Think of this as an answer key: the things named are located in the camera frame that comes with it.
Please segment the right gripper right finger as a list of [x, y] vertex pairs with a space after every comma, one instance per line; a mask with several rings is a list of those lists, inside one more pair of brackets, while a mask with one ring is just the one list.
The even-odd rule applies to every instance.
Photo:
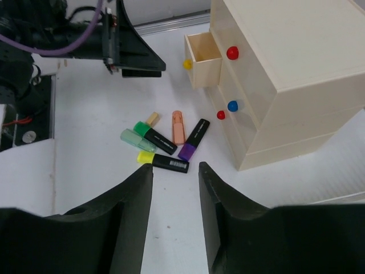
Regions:
[[267, 208], [205, 162], [198, 177], [210, 273], [364, 272], [364, 205]]

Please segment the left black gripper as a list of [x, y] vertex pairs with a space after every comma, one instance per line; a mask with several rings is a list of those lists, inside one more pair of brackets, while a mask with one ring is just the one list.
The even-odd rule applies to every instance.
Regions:
[[123, 1], [116, 1], [116, 11], [117, 18], [97, 6], [76, 7], [68, 17], [59, 13], [55, 26], [32, 33], [33, 46], [55, 53], [42, 57], [101, 60], [110, 73], [121, 69], [124, 78], [160, 78], [165, 62], [135, 30]]

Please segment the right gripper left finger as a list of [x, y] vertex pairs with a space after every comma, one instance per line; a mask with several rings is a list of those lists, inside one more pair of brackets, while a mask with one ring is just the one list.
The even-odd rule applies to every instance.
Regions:
[[140, 273], [153, 168], [62, 215], [1, 209], [2, 273]]

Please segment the drawer with yellow knob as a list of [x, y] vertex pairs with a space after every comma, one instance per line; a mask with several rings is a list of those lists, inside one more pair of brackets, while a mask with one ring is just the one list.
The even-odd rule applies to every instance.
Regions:
[[192, 87], [206, 88], [219, 84], [222, 57], [210, 32], [186, 35], [184, 41], [186, 69]]

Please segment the orange translucent tube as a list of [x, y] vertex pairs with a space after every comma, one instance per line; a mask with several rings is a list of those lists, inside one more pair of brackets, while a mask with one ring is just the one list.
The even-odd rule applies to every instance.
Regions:
[[186, 141], [183, 114], [179, 110], [172, 113], [172, 139], [177, 146], [183, 145]]

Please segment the drawer with blue knob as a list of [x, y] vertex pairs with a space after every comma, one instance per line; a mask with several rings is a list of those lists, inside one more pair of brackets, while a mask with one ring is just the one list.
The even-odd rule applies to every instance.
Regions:
[[234, 87], [229, 87], [227, 90], [216, 86], [216, 94], [212, 99], [213, 105], [217, 111], [223, 111], [228, 118], [231, 118], [240, 131], [256, 133], [257, 129], [250, 111], [245, 106], [244, 100], [238, 96], [237, 91]]

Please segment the cream top drawer red knob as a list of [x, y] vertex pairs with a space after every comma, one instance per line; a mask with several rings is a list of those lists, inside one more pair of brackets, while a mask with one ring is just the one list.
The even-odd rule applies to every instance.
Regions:
[[247, 94], [276, 96], [277, 92], [272, 81], [238, 27], [236, 25], [223, 28], [213, 26], [210, 29], [217, 38], [217, 43], [222, 47], [230, 68], [233, 69]]

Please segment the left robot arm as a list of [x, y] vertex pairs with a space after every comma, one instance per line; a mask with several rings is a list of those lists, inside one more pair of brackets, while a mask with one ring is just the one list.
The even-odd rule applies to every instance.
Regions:
[[125, 78], [159, 78], [165, 62], [150, 48], [130, 22], [123, 1], [116, 13], [98, 1], [89, 7], [89, 22], [74, 22], [66, 1], [1, 2], [1, 103], [22, 115], [45, 107], [33, 86], [34, 59], [101, 60], [109, 72]]

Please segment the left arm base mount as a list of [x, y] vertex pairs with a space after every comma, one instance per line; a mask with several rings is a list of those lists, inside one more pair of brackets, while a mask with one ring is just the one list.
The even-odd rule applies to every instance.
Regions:
[[1, 151], [54, 138], [56, 76], [41, 76], [20, 109], [5, 106]]

